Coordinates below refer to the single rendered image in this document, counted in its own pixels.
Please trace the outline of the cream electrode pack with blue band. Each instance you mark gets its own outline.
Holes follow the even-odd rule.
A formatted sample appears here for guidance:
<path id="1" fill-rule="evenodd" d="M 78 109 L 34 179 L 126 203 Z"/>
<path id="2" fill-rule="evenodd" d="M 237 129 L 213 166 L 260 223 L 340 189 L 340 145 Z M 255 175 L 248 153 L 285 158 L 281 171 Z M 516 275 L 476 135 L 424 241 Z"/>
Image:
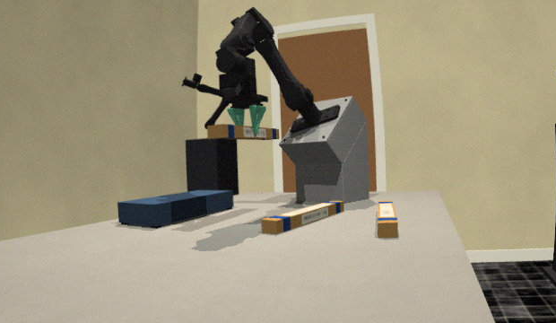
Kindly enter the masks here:
<path id="1" fill-rule="evenodd" d="M 247 139 L 247 140 L 272 140 L 279 138 L 279 129 L 258 128 L 254 135 L 253 127 L 235 125 L 212 125 L 207 126 L 208 139 Z"/>
<path id="2" fill-rule="evenodd" d="M 329 201 L 286 214 L 279 214 L 261 220 L 262 233 L 279 234 L 340 212 L 343 212 L 343 201 Z"/>

